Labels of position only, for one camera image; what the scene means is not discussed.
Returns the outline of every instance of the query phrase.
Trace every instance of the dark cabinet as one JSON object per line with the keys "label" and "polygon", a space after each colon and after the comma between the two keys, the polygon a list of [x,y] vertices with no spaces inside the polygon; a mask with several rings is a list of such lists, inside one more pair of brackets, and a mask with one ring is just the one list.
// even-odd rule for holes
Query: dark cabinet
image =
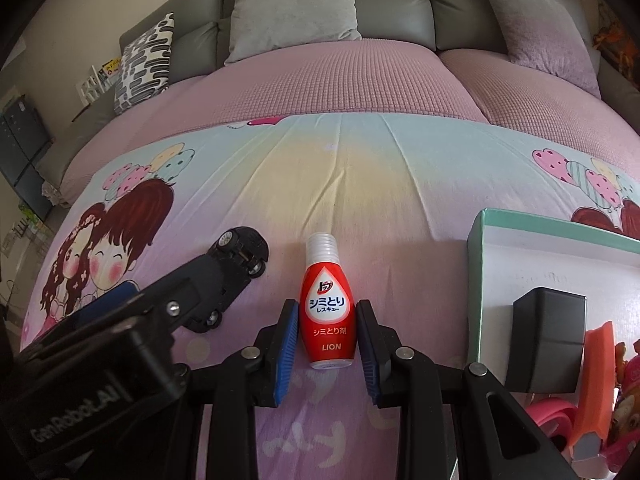
{"label": "dark cabinet", "polygon": [[0,114],[0,172],[41,220],[52,205],[42,195],[44,180],[35,170],[34,161],[49,145],[49,134],[24,97],[11,102]]}

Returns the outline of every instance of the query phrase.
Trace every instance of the red bottle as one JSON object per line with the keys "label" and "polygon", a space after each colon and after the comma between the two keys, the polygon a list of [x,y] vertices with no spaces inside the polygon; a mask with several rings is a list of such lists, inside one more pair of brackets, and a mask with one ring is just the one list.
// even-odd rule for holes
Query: red bottle
{"label": "red bottle", "polygon": [[355,306],[330,234],[315,233],[306,241],[299,320],[312,368],[351,365],[356,349]]}

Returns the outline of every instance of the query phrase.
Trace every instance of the purple gray pillow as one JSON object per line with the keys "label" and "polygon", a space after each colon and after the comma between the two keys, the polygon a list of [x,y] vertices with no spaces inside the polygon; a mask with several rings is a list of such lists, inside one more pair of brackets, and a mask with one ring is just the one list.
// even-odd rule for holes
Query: purple gray pillow
{"label": "purple gray pillow", "polygon": [[587,47],[569,12],[553,0],[489,0],[511,62],[558,76],[600,99]]}

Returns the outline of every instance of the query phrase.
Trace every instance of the floor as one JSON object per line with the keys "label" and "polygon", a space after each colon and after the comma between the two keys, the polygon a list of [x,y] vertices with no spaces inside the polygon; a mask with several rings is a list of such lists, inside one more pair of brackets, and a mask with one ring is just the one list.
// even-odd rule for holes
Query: floor
{"label": "floor", "polygon": [[9,312],[5,323],[9,334],[9,343],[11,343],[14,353],[17,353],[20,348],[22,322],[27,313],[33,285],[36,282],[51,241],[60,229],[67,213],[68,209],[55,206],[49,213],[44,227],[37,233],[27,234],[31,242],[15,277],[12,293],[9,297]]}

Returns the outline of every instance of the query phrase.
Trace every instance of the bottle base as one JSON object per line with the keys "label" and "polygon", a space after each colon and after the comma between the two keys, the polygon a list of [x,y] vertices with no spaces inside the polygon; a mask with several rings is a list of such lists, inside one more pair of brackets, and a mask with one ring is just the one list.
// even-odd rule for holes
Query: bottle base
{"label": "bottle base", "polygon": [[311,363],[311,367],[314,370],[329,370],[331,368],[346,368],[351,366],[351,363],[353,363],[353,359],[327,359]]}

